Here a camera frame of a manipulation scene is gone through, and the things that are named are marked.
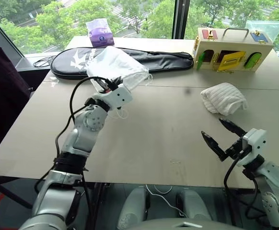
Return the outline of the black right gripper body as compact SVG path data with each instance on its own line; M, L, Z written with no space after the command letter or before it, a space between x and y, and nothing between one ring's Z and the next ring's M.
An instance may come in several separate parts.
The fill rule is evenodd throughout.
M243 139L239 138L225 151L225 153L231 159L236 159L242 150L243 150Z

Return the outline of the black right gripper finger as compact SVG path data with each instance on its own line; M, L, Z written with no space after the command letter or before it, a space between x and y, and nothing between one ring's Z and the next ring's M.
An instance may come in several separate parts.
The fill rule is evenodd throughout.
M201 131L202 137L208 147L218 156L220 161L224 161L227 158L226 153L219 147L218 143L209 136L206 132Z
M234 122L232 122L229 119L225 118L219 118L219 121L221 124L230 132L236 134L239 137L243 137L246 134L246 131L240 128L238 125L236 125Z

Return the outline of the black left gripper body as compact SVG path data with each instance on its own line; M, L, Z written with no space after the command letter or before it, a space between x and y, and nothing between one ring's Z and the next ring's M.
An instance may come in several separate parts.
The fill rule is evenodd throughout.
M98 82L101 89L98 90L100 93L108 93L110 91L114 91L118 88L118 86L121 84L121 81L99 81Z

